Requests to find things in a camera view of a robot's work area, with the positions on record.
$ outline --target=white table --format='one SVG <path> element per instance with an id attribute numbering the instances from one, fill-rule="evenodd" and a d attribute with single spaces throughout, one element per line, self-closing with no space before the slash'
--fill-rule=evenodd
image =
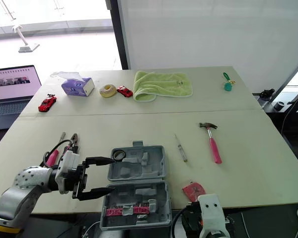
<path id="1" fill-rule="evenodd" d="M 130 70 L 81 73 L 91 76 L 97 87 L 87 98 L 66 96 L 61 81 L 47 81 L 0 142 L 0 195 L 20 170 L 40 164 L 43 153 L 66 131 L 68 138 L 78 134 L 82 160 L 110 156 L 113 148 L 132 146 L 133 140 L 163 145 L 172 208 L 187 204 L 181 188 L 191 181 L 200 183 L 207 193 L 217 193 L 223 207 L 298 202 L 298 160 L 232 67 L 155 71 L 187 73 L 193 96 L 137 103 L 122 95 L 108 99 L 99 95 L 98 89 L 107 83 L 132 88 L 135 72 Z M 223 90 L 224 71 L 236 81 L 232 92 Z M 39 113 L 37 107 L 47 93 L 56 93 L 58 101 L 48 113 Z M 213 135 L 221 165 L 213 162 L 208 135 L 199 122 L 218 126 Z M 181 160 L 174 133 L 187 163 Z M 90 167 L 86 189 L 106 186 L 108 168 Z M 99 212 L 102 200 L 78 201 L 72 193 L 55 191 L 43 194 L 34 212 Z"/>
<path id="2" fill-rule="evenodd" d="M 119 94 L 111 98 L 102 98 L 99 89 L 105 84 L 116 87 L 125 85 L 132 90 L 134 70 L 82 72 L 83 77 L 91 77 L 96 88 L 86 97 L 68 96 L 61 88 L 64 79 L 50 78 L 32 98 L 21 113 L 21 117 L 78 116 L 78 115 L 111 115 L 111 114 L 144 114 L 174 112 L 205 112 L 261 109 L 244 82 L 233 67 L 198 67 L 179 69 L 146 70 L 154 72 L 184 72 L 193 85 L 193 96 L 189 98 L 157 97 L 150 103 L 139 103 L 132 98 Z M 231 92 L 224 90 L 227 82 L 223 76 L 226 72 L 236 83 Z M 56 94 L 55 103 L 48 114 L 38 112 L 38 106 L 47 93 Z"/>
<path id="3" fill-rule="evenodd" d="M 213 162 L 207 132 L 198 127 L 205 121 L 219 126 L 213 136 L 221 165 Z M 199 182 L 207 193 L 217 193 L 223 207 L 298 202 L 298 161 L 262 110 L 19 118 L 0 143 L 0 195 L 19 170 L 40 164 L 43 153 L 54 146 L 62 131 L 79 135 L 81 159 L 110 156 L 113 148 L 132 146 L 133 140 L 163 145 L 172 208 L 187 204 L 181 188 L 191 181 Z M 187 163 L 181 160 L 174 132 Z M 108 168 L 87 169 L 86 189 L 106 186 Z M 34 212 L 101 211 L 102 198 L 78 201 L 71 195 L 43 194 Z"/>

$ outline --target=toy car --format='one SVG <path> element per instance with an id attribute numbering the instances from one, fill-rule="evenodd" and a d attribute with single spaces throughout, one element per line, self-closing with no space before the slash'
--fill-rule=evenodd
<path id="1" fill-rule="evenodd" d="M 117 88 L 117 92 L 124 95 L 126 98 L 131 97 L 133 95 L 133 92 L 126 88 L 125 86 L 120 86 Z"/>
<path id="2" fill-rule="evenodd" d="M 41 106 L 39 106 L 39 112 L 48 112 L 50 107 L 56 102 L 55 94 L 48 94 L 48 97 L 43 100 Z"/>

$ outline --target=purple tissue box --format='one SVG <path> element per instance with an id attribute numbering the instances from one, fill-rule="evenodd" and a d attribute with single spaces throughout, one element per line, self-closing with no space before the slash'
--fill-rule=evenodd
<path id="1" fill-rule="evenodd" d="M 67 79 L 62 83 L 62 88 L 67 95 L 87 97 L 93 91 L 95 85 L 91 78 L 82 78 L 84 82 L 75 79 Z"/>

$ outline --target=open toolbox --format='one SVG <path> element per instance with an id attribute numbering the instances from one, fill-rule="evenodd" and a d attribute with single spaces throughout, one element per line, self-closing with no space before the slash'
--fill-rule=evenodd
<path id="1" fill-rule="evenodd" d="M 170 226 L 171 204 L 163 146 L 115 148 L 107 187 L 115 188 L 104 197 L 100 228 L 103 231 Z"/>

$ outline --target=towel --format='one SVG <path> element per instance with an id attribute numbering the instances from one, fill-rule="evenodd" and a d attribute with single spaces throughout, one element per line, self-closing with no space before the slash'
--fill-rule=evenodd
<path id="1" fill-rule="evenodd" d="M 184 73 L 146 73 L 138 71 L 134 82 L 134 100 L 151 102 L 157 95 L 190 97 L 192 84 Z"/>

